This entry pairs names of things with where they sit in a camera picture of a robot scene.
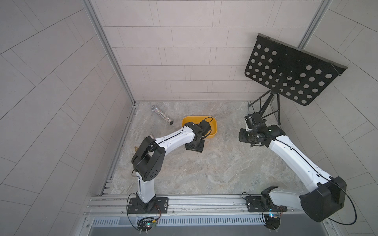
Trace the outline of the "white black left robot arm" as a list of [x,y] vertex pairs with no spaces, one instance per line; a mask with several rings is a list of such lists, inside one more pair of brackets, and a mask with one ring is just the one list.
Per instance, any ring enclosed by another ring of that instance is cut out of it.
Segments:
[[186,123],[179,130],[161,138],[144,138],[132,158],[133,170],[139,180],[138,199],[143,204],[154,204],[154,179],[161,171],[165,156],[181,146],[186,150],[203,152],[204,139],[211,131],[209,122],[202,120],[198,124]]

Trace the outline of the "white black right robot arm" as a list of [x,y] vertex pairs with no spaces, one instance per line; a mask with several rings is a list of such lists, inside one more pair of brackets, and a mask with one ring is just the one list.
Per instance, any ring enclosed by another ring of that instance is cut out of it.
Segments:
[[344,207],[347,184],[318,167],[277,126],[246,116],[246,128],[240,129],[239,141],[251,146],[265,146],[276,153],[300,178],[306,192],[293,192],[271,186],[261,193],[264,207],[288,206],[303,210],[312,220],[322,222]]

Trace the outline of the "yellow plastic storage box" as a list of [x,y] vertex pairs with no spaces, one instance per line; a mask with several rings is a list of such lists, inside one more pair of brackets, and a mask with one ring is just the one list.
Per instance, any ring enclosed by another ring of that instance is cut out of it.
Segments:
[[217,121],[214,117],[210,116],[188,116],[183,118],[182,120],[182,126],[184,126],[186,123],[193,122],[195,124],[200,123],[202,120],[207,121],[210,124],[211,132],[205,139],[212,139],[216,135],[218,128],[217,128]]

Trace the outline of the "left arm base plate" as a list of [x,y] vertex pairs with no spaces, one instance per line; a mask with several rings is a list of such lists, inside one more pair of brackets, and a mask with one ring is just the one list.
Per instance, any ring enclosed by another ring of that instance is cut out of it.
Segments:
[[131,198],[127,205],[128,214],[167,213],[169,198],[154,197],[148,203],[144,203],[138,196]]

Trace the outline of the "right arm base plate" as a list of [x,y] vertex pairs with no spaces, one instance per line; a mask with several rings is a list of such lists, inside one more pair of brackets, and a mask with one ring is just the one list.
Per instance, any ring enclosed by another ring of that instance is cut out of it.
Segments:
[[247,205],[248,212],[287,212],[286,206],[277,206],[273,203],[264,204],[261,196],[246,196],[244,197]]

